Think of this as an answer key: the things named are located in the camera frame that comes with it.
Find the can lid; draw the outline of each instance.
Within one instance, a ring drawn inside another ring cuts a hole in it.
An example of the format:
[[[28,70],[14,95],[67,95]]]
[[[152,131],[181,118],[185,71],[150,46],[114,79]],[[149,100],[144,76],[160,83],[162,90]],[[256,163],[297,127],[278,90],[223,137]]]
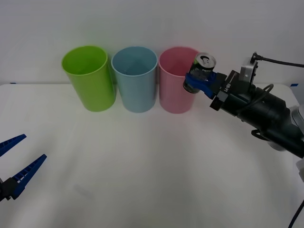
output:
[[[217,63],[215,58],[208,53],[198,53],[195,59],[203,68],[210,70],[212,70]]]

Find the white wall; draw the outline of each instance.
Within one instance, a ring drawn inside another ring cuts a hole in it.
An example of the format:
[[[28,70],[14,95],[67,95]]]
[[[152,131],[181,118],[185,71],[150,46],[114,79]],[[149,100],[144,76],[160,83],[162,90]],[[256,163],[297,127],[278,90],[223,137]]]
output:
[[[304,63],[303,9],[303,0],[1,0],[0,84],[66,83],[61,58],[85,44],[110,54],[191,46],[226,74],[253,51]],[[301,78],[303,69],[261,63],[255,82]]]

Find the plastic cup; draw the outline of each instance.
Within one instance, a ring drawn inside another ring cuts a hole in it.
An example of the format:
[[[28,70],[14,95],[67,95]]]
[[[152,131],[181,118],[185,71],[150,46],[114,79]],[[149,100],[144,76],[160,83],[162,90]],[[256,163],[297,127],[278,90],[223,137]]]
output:
[[[61,65],[87,110],[99,112],[113,105],[116,94],[108,55],[102,48],[83,46],[73,49],[64,56]]]
[[[112,68],[126,109],[143,113],[156,100],[157,56],[145,47],[127,47],[112,58]]]
[[[192,107],[195,95],[183,88],[183,82],[197,53],[190,47],[172,47],[160,56],[160,103],[170,113],[184,113]]]

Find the black cable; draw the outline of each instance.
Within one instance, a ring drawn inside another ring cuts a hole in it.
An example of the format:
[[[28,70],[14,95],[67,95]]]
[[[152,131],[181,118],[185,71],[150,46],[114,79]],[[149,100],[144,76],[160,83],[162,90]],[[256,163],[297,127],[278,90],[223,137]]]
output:
[[[261,100],[263,100],[268,94],[269,92],[274,88],[274,84],[269,84],[268,86],[266,86],[263,90],[265,91],[261,96],[259,96],[257,99],[253,99],[251,100],[247,105],[245,105],[244,107],[240,108],[237,112],[241,113],[242,111],[244,111],[245,109],[248,109],[252,106],[254,106],[256,103],[260,102]]]
[[[269,141],[268,139],[266,139],[266,138],[264,138],[263,136],[261,136],[260,135],[260,130],[259,129],[256,129],[256,130],[252,130],[251,131],[251,134],[254,136],[254,137],[256,137],[256,138],[258,138],[258,139],[261,139],[261,140],[264,140],[264,141]]]
[[[291,222],[290,222],[288,228],[293,227],[293,224],[295,223],[295,220],[298,218],[298,216],[299,216],[301,210],[303,209],[303,207],[304,207],[304,200],[303,200],[302,204],[299,206],[299,208],[298,208],[298,210],[296,211],[296,213],[294,214],[294,217],[293,217],[293,219],[291,220]]]
[[[263,60],[271,63],[277,63],[281,65],[287,65],[287,66],[293,66],[293,67],[304,67],[304,64],[298,64],[298,63],[288,63],[283,61],[278,61],[270,58],[265,58],[263,56],[258,55],[256,52],[252,55],[251,62],[253,63],[255,60]]]

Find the white tabletop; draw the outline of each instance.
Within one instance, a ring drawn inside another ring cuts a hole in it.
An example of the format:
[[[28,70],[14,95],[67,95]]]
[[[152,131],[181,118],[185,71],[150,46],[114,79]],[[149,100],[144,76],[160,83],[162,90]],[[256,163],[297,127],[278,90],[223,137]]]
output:
[[[297,104],[292,91],[272,91]],[[0,158],[3,180],[46,161],[1,228],[286,228],[300,202],[295,157],[197,94],[185,114],[87,111],[71,85],[0,86],[0,142],[27,138]]]

